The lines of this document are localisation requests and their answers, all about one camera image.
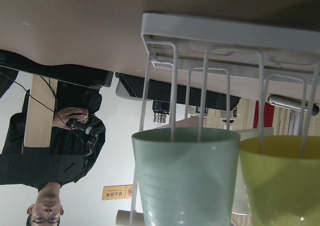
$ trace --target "yellow cup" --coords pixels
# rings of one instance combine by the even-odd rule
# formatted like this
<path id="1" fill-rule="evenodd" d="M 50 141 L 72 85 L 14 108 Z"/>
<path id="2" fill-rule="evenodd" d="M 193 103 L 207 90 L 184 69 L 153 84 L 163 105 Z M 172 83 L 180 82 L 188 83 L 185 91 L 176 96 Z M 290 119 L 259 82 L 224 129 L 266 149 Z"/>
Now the yellow cup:
<path id="1" fill-rule="evenodd" d="M 268 136 L 240 142 L 240 160 L 253 226 L 320 225 L 320 137 Z"/>

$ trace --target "white wall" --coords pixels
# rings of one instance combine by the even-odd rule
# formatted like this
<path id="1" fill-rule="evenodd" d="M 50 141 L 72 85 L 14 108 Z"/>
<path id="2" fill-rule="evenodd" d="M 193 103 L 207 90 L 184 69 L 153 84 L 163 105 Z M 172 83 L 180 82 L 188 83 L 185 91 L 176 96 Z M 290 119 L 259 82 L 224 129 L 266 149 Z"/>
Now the white wall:
<path id="1" fill-rule="evenodd" d="M 31 75 L 19 73 L 17 82 L 27 88 L 31 85 Z M 133 183 L 134 155 L 131 135 L 139 129 L 141 102 L 123 99 L 115 94 L 117 78 L 113 78 L 110 88 L 103 87 L 102 104 L 96 113 L 106 126 L 106 142 L 98 160 L 86 177 L 77 183 L 64 185 L 60 199 L 64 215 L 60 225 L 115 225 L 118 210 L 130 210 L 131 200 L 102 201 L 104 186 L 127 185 Z M 24 91 L 12 85 L 0 99 L 0 149 L 8 131 L 9 119 L 21 111 Z M 183 118 L 184 105 L 177 106 L 177 120 Z M 152 101 L 147 103 L 145 129 L 162 124 L 153 122 Z M 25 185 L 0 185 L 2 225 L 24 225 L 28 206 L 34 203 L 37 189 Z M 142 212 L 141 202 L 137 201 L 137 211 Z"/>

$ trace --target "wooden plank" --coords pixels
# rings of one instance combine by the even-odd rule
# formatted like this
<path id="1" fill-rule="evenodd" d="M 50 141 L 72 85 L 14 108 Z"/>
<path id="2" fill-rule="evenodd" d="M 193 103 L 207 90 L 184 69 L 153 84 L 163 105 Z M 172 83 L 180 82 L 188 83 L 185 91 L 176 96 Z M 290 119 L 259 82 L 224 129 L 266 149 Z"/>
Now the wooden plank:
<path id="1" fill-rule="evenodd" d="M 53 90 L 57 91 L 58 81 L 50 80 Z M 33 75 L 30 94 L 49 109 L 55 108 L 55 97 L 46 82 L 38 75 Z M 49 148 L 52 120 L 54 113 L 29 97 L 28 112 L 24 133 L 24 147 Z"/>

